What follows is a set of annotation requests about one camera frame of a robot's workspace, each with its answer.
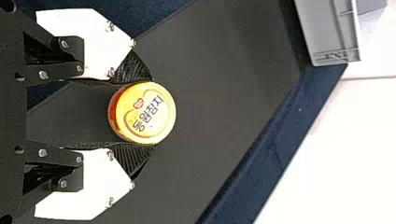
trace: black surface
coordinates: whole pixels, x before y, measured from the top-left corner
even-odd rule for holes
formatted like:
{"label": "black surface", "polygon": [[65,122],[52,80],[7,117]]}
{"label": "black surface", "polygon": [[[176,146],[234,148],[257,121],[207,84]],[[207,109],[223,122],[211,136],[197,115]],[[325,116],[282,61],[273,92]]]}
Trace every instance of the black surface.
{"label": "black surface", "polygon": [[[136,50],[173,93],[177,124],[136,189],[93,223],[193,223],[300,76],[285,21],[277,1],[200,0]],[[55,146],[118,139],[106,126],[113,91],[69,86],[29,114],[28,137]]]}

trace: dark blue mat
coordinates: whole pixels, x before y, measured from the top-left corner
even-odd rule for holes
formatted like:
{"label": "dark blue mat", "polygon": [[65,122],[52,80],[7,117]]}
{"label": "dark blue mat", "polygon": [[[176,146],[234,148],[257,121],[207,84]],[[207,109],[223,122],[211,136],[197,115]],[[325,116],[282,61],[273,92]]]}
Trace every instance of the dark blue mat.
{"label": "dark blue mat", "polygon": [[346,67],[307,68],[198,223],[253,223]]}
{"label": "dark blue mat", "polygon": [[[191,0],[17,0],[30,16],[35,10],[91,7],[106,15],[130,36],[137,36],[186,6]],[[299,85],[278,109],[260,138],[204,211],[199,223],[252,223],[288,166],[298,146],[323,107],[345,65],[304,68]],[[32,107],[61,87],[29,89]]]}

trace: metal bracket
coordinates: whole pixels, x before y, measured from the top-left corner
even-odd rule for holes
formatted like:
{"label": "metal bracket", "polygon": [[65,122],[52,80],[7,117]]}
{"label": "metal bracket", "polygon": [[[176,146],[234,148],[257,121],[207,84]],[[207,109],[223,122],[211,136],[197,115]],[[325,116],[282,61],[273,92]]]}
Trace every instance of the metal bracket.
{"label": "metal bracket", "polygon": [[26,141],[26,87],[84,73],[84,40],[55,37],[0,3],[0,222],[18,217],[53,191],[82,189],[80,153]]}

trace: gray surface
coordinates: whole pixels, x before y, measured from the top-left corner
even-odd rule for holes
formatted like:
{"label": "gray surface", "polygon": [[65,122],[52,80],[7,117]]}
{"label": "gray surface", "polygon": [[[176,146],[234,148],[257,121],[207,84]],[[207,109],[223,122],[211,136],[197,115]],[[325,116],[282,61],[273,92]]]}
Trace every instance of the gray surface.
{"label": "gray surface", "polygon": [[361,60],[356,0],[294,2],[314,66]]}
{"label": "gray surface", "polygon": [[388,5],[388,0],[357,0],[358,14],[379,10]]}
{"label": "gray surface", "polygon": [[[198,219],[300,75],[283,20],[277,1],[199,0],[138,40],[175,97],[177,123],[135,190],[93,223]],[[69,87],[29,115],[28,137],[58,146],[117,138],[106,124],[113,91]]]}

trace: white floor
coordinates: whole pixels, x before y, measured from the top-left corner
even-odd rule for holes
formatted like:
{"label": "white floor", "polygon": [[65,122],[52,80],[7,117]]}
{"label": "white floor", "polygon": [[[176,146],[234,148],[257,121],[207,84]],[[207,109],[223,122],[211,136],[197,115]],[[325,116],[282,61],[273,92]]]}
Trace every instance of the white floor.
{"label": "white floor", "polygon": [[[387,57],[396,52],[389,3],[375,28],[383,50],[369,47]],[[396,223],[396,60],[386,59],[349,66],[256,224]]]}

